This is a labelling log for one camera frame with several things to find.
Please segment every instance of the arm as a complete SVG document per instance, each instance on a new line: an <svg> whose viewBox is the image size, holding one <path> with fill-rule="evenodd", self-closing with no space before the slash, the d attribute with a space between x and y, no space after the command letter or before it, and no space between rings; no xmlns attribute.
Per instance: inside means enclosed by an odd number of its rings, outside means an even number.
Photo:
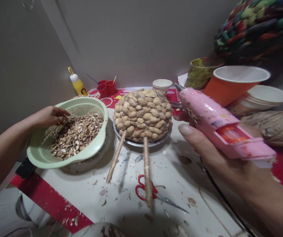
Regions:
<svg viewBox="0 0 283 237"><path fill-rule="evenodd" d="M260 169L252 162L226 158L193 127L181 124L179 131L202 156L207 169L239 194L274 236L282 237L283 186L273 180L270 170Z"/></svg>
<svg viewBox="0 0 283 237"><path fill-rule="evenodd" d="M35 128L62 124L67 111L49 106L18 122L0 135L0 184L11 171L31 132Z"/></svg>

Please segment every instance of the red scissors handle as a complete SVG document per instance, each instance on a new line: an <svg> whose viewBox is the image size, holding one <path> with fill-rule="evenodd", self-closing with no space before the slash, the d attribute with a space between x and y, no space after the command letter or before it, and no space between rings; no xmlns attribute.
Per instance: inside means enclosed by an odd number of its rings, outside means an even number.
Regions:
<svg viewBox="0 0 283 237"><path fill-rule="evenodd" d="M143 174L138 177L138 183L139 183L139 185L136 186L136 188L135 188L135 193L136 193L136 195L137 195L137 197L138 197L139 199L145 201L145 198L141 197L141 196L138 194L138 189L139 189L139 188L145 190L145 185L141 182L141 178L143 178L143 177L145 177ZM158 193L158 190L155 188L153 182L151 182L151 184L152 184L152 198L155 199L155 198L157 198L157 195L156 195L156 194Z"/></svg>

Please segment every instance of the hand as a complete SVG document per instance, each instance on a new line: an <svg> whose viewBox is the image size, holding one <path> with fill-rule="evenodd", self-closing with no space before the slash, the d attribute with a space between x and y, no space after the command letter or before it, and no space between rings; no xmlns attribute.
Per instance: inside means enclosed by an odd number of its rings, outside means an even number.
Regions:
<svg viewBox="0 0 283 237"><path fill-rule="evenodd" d="M64 121L68 121L67 116L70 116L68 111L55 106L48 106L29 116L27 121L34 128L44 128L52 125L64 125Z"/></svg>
<svg viewBox="0 0 283 237"><path fill-rule="evenodd" d="M245 124L240 124L251 135L257 137L258 131L251 132ZM206 168L217 178L225 182L231 189L242 196L252 195L261 188L263 183L272 179L269 169L260 169L251 161L229 159L218 150L199 130L179 125L179 131L185 140L201 155Z"/></svg>

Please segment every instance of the black cable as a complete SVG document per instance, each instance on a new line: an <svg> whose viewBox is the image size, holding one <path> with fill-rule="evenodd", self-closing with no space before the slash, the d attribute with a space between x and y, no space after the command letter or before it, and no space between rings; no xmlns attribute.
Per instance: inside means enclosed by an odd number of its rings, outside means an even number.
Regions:
<svg viewBox="0 0 283 237"><path fill-rule="evenodd" d="M226 199L225 195L222 193L222 191L220 190L220 188L217 186L217 184L215 183L214 179L212 178L210 172L207 170L207 168L205 167L205 171L206 174L209 178L209 180L211 181L212 185L214 186L214 188L216 189L216 191L220 194L220 196L222 197L222 199L224 200L224 202L227 204L227 206L229 207L229 209L233 212L233 214L236 216L236 218L239 220L239 222L241 223L241 225L245 228L245 230L248 232L248 234L251 237L256 237L255 234L249 229L249 227L242 221L242 219L239 217L239 215L235 212L234 208L230 205L229 201Z"/></svg>
<svg viewBox="0 0 283 237"><path fill-rule="evenodd" d="M31 237L33 237L33 235L32 235L32 231L31 231L31 228L30 228L30 227L21 227L21 228L17 228L17 229L15 229L14 231L11 231L9 234L5 235L4 237L7 237L7 236L9 236L9 235L13 234L14 232L16 232L16 231L18 231L18 230L21 230L21 229L28 229L28 230L29 230L29 232L30 232Z"/></svg>

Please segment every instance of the green colander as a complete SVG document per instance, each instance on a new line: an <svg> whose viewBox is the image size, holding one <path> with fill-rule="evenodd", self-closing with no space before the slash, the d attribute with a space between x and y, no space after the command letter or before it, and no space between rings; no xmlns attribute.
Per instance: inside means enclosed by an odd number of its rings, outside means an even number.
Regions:
<svg viewBox="0 0 283 237"><path fill-rule="evenodd" d="M99 152L105 141L109 115L105 104L100 100L92 97L80 97L60 103L56 107L67 110L71 117L76 118L89 113L98 113L102 115L104 122L98 135L84 150L64 161L52 156L50 149L63 126L54 125L49 128L35 130L29 141L27 156L33 165L42 169L60 168L89 159Z"/></svg>

